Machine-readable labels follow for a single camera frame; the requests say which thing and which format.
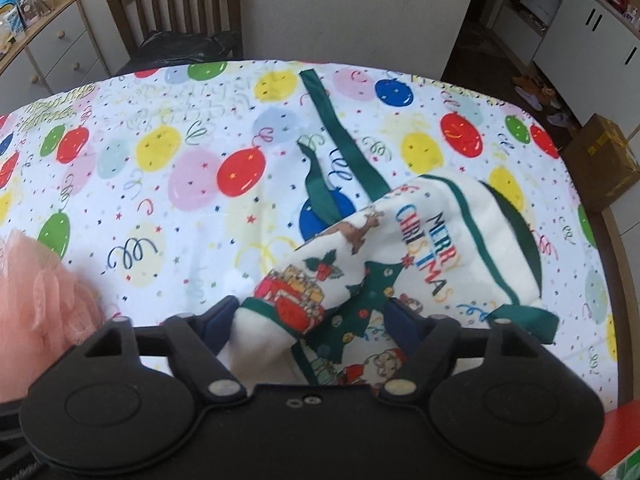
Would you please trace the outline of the wooden side cabinet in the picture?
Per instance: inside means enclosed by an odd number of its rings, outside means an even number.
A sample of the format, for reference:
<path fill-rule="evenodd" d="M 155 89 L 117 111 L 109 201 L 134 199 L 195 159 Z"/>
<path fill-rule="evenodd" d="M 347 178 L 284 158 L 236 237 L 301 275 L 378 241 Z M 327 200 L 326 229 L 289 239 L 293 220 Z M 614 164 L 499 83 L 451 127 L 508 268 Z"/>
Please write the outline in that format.
<path fill-rule="evenodd" d="M 1 113 L 111 76 L 80 0 L 50 0 L 1 60 Z"/>

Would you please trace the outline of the pink mesh bath pouf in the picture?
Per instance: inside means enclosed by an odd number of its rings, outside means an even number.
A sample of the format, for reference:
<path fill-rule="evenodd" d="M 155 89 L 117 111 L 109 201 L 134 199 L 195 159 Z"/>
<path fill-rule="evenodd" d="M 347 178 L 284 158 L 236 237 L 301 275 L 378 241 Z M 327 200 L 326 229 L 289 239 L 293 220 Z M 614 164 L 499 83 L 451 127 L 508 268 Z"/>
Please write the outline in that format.
<path fill-rule="evenodd" d="M 0 323 L 1 401 L 10 402 L 96 332 L 105 314 L 52 249 L 13 230 L 1 241 Z"/>

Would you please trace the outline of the red shoebox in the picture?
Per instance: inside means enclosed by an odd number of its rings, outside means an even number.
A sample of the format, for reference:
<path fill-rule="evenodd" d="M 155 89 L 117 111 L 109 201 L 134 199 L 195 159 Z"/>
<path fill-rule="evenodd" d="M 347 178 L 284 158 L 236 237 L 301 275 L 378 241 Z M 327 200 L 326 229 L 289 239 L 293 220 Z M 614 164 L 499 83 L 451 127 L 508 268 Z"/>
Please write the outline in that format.
<path fill-rule="evenodd" d="M 589 459 L 601 479 L 640 478 L 640 401 L 631 401 L 605 414 L 602 434 Z"/>

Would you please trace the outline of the balloon print tablecloth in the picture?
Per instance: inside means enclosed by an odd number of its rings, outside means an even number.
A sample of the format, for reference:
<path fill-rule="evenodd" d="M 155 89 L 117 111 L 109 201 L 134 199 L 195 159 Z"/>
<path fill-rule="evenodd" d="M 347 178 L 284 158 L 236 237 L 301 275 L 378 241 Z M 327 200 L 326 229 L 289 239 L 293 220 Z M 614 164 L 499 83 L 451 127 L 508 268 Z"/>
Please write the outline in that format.
<path fill-rule="evenodd" d="M 434 170 L 514 200 L 542 265 L 550 352 L 617 404 L 608 286 L 585 209 L 548 133 L 489 96 L 374 68 L 281 61 L 145 70 L 86 84 L 1 119 L 1 240 L 52 249 L 105 321 L 155 325 L 239 304 L 326 228 L 306 179 L 318 165 L 342 216 L 369 205 L 311 102 L 337 118 L 391 186 Z"/>

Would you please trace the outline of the white storage cabinet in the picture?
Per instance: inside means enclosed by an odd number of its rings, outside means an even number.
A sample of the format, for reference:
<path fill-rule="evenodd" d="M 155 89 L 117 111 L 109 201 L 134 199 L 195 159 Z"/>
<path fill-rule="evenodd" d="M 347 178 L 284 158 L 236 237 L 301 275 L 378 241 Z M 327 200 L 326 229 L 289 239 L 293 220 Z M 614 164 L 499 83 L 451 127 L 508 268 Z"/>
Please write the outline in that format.
<path fill-rule="evenodd" d="M 639 36 L 606 2 L 562 0 L 534 63 L 581 124 L 639 127 Z"/>

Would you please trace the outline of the black bag on chair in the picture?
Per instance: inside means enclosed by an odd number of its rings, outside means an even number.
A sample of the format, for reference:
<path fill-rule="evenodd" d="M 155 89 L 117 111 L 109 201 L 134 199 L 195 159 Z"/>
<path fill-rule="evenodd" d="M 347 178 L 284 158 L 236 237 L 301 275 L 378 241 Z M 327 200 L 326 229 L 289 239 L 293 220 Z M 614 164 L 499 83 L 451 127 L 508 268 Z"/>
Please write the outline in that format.
<path fill-rule="evenodd" d="M 157 70 L 158 68 L 228 61 L 241 58 L 242 36 L 233 30 L 215 32 L 212 36 L 187 32 L 151 32 L 118 76 Z"/>

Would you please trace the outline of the brown cardboard box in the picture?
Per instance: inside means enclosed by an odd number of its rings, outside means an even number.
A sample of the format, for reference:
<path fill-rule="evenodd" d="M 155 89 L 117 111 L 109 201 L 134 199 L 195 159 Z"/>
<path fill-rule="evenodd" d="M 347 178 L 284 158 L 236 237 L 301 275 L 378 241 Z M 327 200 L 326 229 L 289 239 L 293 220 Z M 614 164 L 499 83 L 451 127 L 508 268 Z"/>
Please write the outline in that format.
<path fill-rule="evenodd" d="M 639 182 L 639 163 L 615 122 L 593 114 L 561 157 L 585 210 L 601 212 Z"/>

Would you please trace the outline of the wooden dining chair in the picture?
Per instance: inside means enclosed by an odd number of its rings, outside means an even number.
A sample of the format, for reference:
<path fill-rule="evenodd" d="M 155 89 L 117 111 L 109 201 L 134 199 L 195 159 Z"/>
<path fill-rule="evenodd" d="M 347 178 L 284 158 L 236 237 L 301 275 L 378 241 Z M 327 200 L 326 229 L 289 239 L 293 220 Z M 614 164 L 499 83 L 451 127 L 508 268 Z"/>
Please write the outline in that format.
<path fill-rule="evenodd" d="M 212 36 L 233 30 L 242 36 L 241 0 L 106 0 L 127 53 L 151 32 Z"/>

